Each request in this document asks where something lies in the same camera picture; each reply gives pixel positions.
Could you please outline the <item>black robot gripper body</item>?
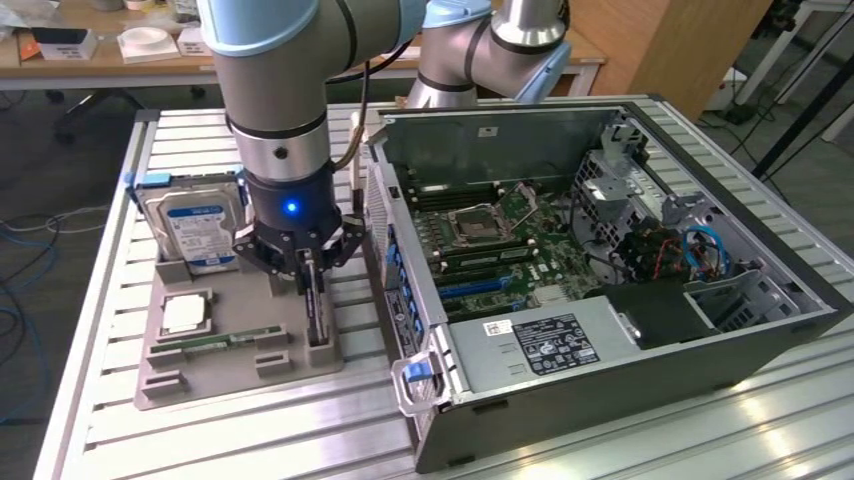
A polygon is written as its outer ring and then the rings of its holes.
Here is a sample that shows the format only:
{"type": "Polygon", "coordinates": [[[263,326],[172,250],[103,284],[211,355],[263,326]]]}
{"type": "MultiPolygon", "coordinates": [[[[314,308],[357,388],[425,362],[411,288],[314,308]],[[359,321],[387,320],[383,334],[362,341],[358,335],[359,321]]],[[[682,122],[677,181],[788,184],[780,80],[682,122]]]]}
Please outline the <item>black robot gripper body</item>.
{"type": "Polygon", "coordinates": [[[245,171],[253,221],[250,228],[290,232],[297,249],[318,252],[318,241],[342,225],[333,168],[323,166],[302,180],[279,182],[245,171]]]}

